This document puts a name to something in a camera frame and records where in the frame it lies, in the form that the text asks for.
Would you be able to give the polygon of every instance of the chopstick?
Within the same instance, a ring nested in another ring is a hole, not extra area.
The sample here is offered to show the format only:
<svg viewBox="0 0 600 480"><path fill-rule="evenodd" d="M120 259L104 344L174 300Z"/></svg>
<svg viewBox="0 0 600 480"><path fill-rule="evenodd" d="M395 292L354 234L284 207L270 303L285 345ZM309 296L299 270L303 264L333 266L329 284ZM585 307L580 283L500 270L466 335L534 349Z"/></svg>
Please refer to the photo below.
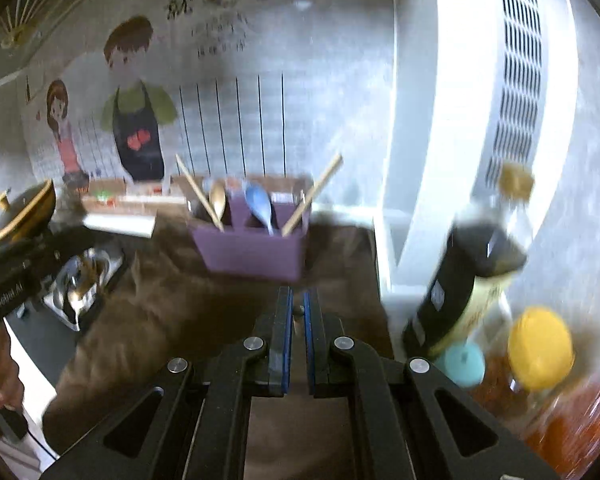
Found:
<svg viewBox="0 0 600 480"><path fill-rule="evenodd" d="M209 203L209 200L206 199L205 194L198 187L198 184L196 184L196 181L193 180L193 177L189 174L189 171L187 170L187 167L184 165L184 162L182 161L182 159L180 158L180 155L176 155L176 161L178 162L178 166L180 167L182 174L187 179L187 182L189 183L189 185L192 187L193 191L198 196L198 199L200 200L200 202L202 202L202 205L205 207L206 212L209 213L209 216L211 216L211 221L214 223L214 225L218 229L220 229L222 232L224 232L224 226L222 225L222 222L219 221L218 216L216 216L216 212L213 210L213 208L211 207L211 204Z"/></svg>
<svg viewBox="0 0 600 480"><path fill-rule="evenodd" d="M318 182L314 184L314 186L309 190L309 192L304 197L304 202L298 205L294 213L291 215L291 218L286 222L284 227L282 228L282 235L289 236L289 233L294 230L296 224L302 218L302 213L310 206L313 199L322 191L322 188L327 184L330 178L334 175L336 171L340 169L342 164L342 155L338 153L333 157L331 162L329 163L324 173L321 174Z"/></svg>

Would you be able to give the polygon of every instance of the cartoon woman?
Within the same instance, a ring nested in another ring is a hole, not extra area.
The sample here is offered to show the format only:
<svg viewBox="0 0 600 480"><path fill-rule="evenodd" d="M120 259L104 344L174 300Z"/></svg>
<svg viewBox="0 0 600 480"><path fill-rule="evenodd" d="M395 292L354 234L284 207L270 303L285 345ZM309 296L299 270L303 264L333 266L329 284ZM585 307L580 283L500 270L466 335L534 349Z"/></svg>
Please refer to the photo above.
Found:
<svg viewBox="0 0 600 480"><path fill-rule="evenodd" d="M134 182L164 179L160 126L178 117L169 94L139 75L153 34L151 22L135 16L117 26L104 47L118 89L105 104L102 129L113 133L120 162Z"/></svg>
<svg viewBox="0 0 600 480"><path fill-rule="evenodd" d="M54 133L60 160L64 165L62 181L69 189L81 190L89 185L87 175L78 163L72 139L71 123L67 118L69 94L66 86L59 79L49 85L46 93L46 122Z"/></svg>

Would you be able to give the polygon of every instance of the green shirt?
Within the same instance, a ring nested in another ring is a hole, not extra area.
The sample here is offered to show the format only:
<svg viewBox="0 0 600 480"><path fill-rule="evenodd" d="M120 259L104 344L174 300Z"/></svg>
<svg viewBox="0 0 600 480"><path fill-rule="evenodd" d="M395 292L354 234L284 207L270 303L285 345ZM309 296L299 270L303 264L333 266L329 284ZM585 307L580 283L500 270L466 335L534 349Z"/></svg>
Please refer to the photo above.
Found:
<svg viewBox="0 0 600 480"><path fill-rule="evenodd" d="M151 101L151 107L154 109L155 118L160 126L166 126L173 123L178 118L176 107L169 94L159 86L144 84L146 92ZM102 119L100 126L106 132L113 131L113 105L116 101L116 95L113 94L104 105L102 110ZM121 90L118 96L118 108L123 114L132 114L144 107L144 94L142 94L142 86L140 83L129 88Z"/></svg>

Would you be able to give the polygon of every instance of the bottle label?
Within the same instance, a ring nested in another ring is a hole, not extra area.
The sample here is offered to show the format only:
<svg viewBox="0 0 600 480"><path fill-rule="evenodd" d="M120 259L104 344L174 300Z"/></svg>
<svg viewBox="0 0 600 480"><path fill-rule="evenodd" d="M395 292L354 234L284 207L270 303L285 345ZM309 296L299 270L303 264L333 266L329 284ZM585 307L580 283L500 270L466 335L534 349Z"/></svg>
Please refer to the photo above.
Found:
<svg viewBox="0 0 600 480"><path fill-rule="evenodd" d="M437 355L446 347L457 341L462 341L478 326L487 314L489 307L500 297L509 286L516 272L509 272L493 278L478 278L474 280L469 301L455 325L446 335L430 348L431 355Z"/></svg>
<svg viewBox="0 0 600 480"><path fill-rule="evenodd" d="M436 283L431 288L431 303L438 312L440 312L440 309L445 304L445 290L438 280L436 280Z"/></svg>

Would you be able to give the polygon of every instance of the teal lid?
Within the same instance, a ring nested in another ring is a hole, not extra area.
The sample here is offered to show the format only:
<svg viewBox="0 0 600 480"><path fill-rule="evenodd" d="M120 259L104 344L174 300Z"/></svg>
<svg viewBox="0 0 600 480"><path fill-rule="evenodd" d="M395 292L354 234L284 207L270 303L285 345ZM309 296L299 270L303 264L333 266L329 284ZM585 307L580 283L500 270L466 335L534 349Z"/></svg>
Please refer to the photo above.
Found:
<svg viewBox="0 0 600 480"><path fill-rule="evenodd" d="M484 354L475 343L451 345L434 364L461 388L473 388L484 379Z"/></svg>

